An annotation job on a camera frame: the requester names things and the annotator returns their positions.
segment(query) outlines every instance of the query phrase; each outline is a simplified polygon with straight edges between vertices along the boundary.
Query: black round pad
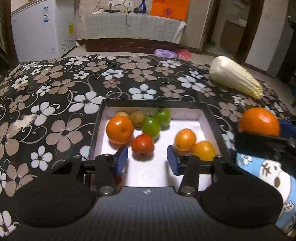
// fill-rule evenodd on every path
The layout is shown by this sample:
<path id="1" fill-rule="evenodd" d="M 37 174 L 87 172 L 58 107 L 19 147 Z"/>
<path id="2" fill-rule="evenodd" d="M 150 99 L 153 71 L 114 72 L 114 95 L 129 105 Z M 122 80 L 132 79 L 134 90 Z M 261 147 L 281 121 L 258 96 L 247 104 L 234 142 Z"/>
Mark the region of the black round pad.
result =
<path id="1" fill-rule="evenodd" d="M 12 198 L 15 215 L 30 226 L 61 226 L 91 208 L 94 194 L 69 175 L 39 177 L 20 188 Z"/>
<path id="2" fill-rule="evenodd" d="M 275 223 L 283 207 L 280 193 L 260 179 L 231 175 L 203 193 L 203 209 L 214 219 L 235 227 Z"/>

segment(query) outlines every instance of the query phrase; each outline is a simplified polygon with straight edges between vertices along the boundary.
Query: door frame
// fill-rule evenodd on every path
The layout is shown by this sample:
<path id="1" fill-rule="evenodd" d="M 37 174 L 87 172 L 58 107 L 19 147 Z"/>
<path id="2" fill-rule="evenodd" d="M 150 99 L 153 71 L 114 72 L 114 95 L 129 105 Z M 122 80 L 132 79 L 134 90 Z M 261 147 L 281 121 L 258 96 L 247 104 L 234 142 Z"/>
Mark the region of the door frame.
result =
<path id="1" fill-rule="evenodd" d="M 239 44 L 239 48 L 234 57 L 235 61 L 238 62 L 239 64 L 245 63 L 247 56 L 249 54 L 249 51 L 251 49 L 251 46 L 254 41 L 257 28 L 260 22 L 260 18 L 262 15 L 264 1 L 265 0 L 252 0 L 251 2 L 247 24 L 242 36 L 242 40 Z M 207 37 L 205 38 L 202 45 L 203 50 L 205 49 L 206 44 L 209 43 L 210 39 L 212 38 L 213 30 L 217 21 L 217 16 L 220 8 L 220 2 L 221 0 L 214 0 L 213 8 L 210 15 L 210 23 L 206 30 Z"/>
<path id="2" fill-rule="evenodd" d="M 5 56 L 10 65 L 15 67 L 19 62 L 17 53 L 15 51 L 15 43 L 13 40 L 12 27 L 11 27 L 11 6 L 10 0 L 0 0 L 1 9 L 3 14 L 3 39 L 5 43 Z"/>
<path id="3" fill-rule="evenodd" d="M 252 0 L 251 2 L 244 34 L 235 55 L 235 60 L 239 64 L 245 63 L 250 52 L 261 19 L 264 1 L 265 0 Z"/>

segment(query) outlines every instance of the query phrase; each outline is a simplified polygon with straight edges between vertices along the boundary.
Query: orange tomato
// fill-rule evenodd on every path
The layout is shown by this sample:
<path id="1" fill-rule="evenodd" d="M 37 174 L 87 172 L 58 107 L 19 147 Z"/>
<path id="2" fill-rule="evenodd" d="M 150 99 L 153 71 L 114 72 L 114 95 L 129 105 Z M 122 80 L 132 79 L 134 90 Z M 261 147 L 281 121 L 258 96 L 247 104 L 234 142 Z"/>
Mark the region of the orange tomato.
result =
<path id="1" fill-rule="evenodd" d="M 174 146 L 179 151 L 189 151 L 195 142 L 195 133 L 190 129 L 183 129 L 177 133 Z"/>
<path id="2" fill-rule="evenodd" d="M 279 136 L 280 124 L 278 119 L 268 110 L 255 107 L 248 109 L 239 121 L 239 132 L 258 135 Z"/>
<path id="3" fill-rule="evenodd" d="M 116 115 L 108 122 L 106 133 L 111 142 L 126 144 L 133 135 L 133 123 L 129 118 Z"/>
<path id="4" fill-rule="evenodd" d="M 213 161 L 216 152 L 210 142 L 201 141 L 194 144 L 192 154 L 198 156 L 202 161 Z"/>

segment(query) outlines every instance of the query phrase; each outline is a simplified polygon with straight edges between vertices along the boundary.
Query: floral tablecloth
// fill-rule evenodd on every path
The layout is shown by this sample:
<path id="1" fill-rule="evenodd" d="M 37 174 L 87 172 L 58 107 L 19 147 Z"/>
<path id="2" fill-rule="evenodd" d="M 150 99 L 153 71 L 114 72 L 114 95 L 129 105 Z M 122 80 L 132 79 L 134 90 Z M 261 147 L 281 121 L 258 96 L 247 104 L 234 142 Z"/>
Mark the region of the floral tablecloth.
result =
<path id="1" fill-rule="evenodd" d="M 104 98 L 205 101 L 235 153 L 234 130 L 246 109 L 289 116 L 259 82 L 264 94 L 255 100 L 211 81 L 209 65 L 181 59 L 92 55 L 21 63 L 0 85 L 0 236 L 20 225 L 8 205 L 19 188 L 74 155 L 88 158 Z M 32 122 L 22 127 L 26 120 Z"/>

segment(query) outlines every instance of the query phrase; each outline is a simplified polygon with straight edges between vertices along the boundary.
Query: freezer label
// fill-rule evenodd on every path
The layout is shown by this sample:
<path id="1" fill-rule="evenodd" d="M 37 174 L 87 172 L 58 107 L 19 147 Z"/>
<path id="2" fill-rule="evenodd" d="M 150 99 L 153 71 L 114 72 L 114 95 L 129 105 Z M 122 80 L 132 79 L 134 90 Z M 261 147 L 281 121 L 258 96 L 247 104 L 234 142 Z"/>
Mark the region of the freezer label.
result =
<path id="1" fill-rule="evenodd" d="M 44 22 L 48 22 L 48 7 L 43 8 Z"/>

